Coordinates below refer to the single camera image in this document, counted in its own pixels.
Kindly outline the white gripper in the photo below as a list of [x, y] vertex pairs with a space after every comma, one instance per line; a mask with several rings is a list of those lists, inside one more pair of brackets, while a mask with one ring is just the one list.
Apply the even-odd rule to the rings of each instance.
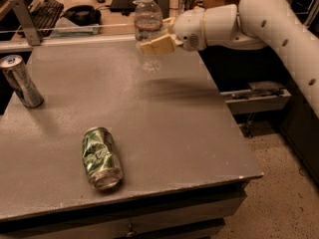
[[177, 46], [187, 51], [205, 49], [204, 12], [203, 8], [195, 8], [180, 14], [176, 20], [174, 17], [163, 19], [162, 29], [168, 34], [140, 43], [141, 52], [144, 55], [163, 55], [174, 52]]

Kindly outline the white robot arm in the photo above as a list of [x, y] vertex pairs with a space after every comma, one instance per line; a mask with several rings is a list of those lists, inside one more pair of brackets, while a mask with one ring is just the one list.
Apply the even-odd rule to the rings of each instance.
[[163, 31], [138, 44], [144, 55], [172, 53], [177, 47], [235, 50], [270, 47], [319, 117], [319, 39], [297, 18], [286, 0], [240, 0], [215, 8], [195, 8], [163, 21]]

